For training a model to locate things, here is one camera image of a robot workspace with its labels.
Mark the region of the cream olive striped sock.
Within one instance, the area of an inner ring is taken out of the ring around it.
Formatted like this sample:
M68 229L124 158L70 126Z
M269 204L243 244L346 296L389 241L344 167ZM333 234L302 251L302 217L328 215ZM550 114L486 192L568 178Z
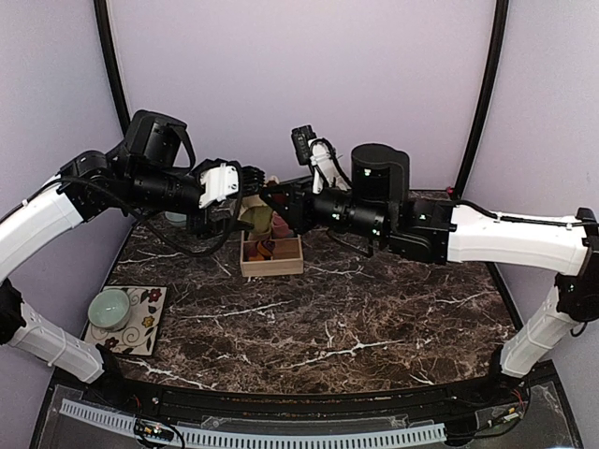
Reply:
M239 220L252 226L251 239L267 237L271 232L273 209L258 195L247 196L241 202Z

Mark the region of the maroon purple orange striped sock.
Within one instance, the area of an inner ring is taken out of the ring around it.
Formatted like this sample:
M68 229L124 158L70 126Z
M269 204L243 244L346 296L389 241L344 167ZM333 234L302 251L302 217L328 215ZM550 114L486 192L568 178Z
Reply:
M248 240L243 244L245 262L270 261L274 256L276 242L272 239Z

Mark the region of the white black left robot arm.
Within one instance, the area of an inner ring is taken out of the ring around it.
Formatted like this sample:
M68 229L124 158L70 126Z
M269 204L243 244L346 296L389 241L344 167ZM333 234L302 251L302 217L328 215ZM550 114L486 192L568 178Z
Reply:
M265 174L236 161L169 167L139 155L88 151L64 165L1 220L1 342L94 384L112 408L132 399L109 350L87 343L37 313L9 275L64 233L115 208L144 220L143 210L204 218L210 207L257 194Z

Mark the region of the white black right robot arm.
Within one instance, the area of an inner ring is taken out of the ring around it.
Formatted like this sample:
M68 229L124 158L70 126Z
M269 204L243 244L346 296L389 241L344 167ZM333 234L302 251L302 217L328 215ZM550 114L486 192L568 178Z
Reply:
M484 404L500 404L514 379L525 377L577 326L597 319L598 223L591 210L538 217L490 211L463 199L413 199L405 152L361 144L344 172L333 146L310 126L294 129L291 139L309 175L267 186L260 196L294 232L324 226L421 263L492 262L554 272L540 308L494 353L491 375L477 387Z

